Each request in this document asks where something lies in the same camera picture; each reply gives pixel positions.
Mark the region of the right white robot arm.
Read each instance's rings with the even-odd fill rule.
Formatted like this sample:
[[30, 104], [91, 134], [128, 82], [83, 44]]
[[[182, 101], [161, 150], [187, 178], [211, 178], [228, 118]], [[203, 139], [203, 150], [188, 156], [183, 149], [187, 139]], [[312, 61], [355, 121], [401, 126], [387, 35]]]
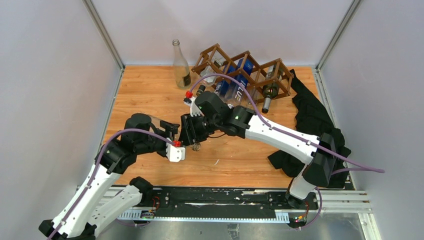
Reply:
[[198, 97], [187, 92], [183, 102], [190, 107], [190, 112], [181, 116], [179, 141], [185, 146], [201, 143], [215, 131], [221, 131], [228, 136], [268, 144], [300, 160], [304, 167], [292, 179], [285, 195], [290, 208], [298, 209], [309, 192], [329, 185], [336, 161], [331, 135], [301, 133], [244, 106], [230, 108], [209, 91]]

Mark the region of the clear bottle black cap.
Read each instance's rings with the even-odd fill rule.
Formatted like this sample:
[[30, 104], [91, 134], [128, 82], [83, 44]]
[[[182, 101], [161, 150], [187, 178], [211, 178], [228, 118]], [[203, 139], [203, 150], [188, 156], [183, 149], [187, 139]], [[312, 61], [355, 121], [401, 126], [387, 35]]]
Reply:
[[[218, 69], [220, 69], [223, 65], [224, 62], [224, 58], [220, 57], [220, 58], [214, 58], [212, 63], [214, 66], [216, 66]], [[211, 74], [214, 74], [215, 71], [213, 70], [213, 68], [211, 66], [207, 66], [201, 73], [200, 73], [200, 77], [203, 78], [204, 76], [209, 76]], [[217, 76], [210, 76], [210, 77], [206, 77], [204, 78], [202, 81], [200, 81], [199, 83], [199, 87], [196, 91], [196, 96], [199, 96], [200, 94], [202, 94], [207, 87], [210, 87], [211, 85], [213, 85], [216, 81]]]

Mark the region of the blue clear square bottle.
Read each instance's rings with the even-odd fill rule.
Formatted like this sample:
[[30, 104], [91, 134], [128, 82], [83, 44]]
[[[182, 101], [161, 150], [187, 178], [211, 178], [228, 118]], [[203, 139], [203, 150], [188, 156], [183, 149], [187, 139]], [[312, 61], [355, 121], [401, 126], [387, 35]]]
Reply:
[[233, 81], [227, 82], [225, 79], [220, 81], [215, 88], [214, 93], [217, 94], [223, 102], [228, 102], [232, 97], [236, 84]]

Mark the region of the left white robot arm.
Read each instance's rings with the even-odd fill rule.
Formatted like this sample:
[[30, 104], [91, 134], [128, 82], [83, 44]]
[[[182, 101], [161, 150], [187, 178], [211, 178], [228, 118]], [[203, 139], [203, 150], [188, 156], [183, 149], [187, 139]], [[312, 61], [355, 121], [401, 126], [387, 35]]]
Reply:
[[43, 220], [38, 229], [49, 240], [95, 240], [126, 209], [153, 201], [153, 185], [142, 177], [134, 178], [113, 200], [98, 206], [109, 188], [142, 154], [158, 153], [169, 158], [170, 150], [179, 147], [180, 124], [135, 113], [124, 129], [112, 135], [100, 148], [82, 186], [53, 219]]

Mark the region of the clear glass bottle gold label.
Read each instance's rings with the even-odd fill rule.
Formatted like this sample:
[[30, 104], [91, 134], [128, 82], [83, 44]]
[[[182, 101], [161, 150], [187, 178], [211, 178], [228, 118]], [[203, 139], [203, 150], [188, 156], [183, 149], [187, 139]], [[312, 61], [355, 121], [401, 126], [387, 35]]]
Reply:
[[188, 62], [182, 53], [178, 39], [172, 41], [172, 46], [174, 51], [173, 69], [175, 83], [178, 88], [187, 89], [192, 83]]

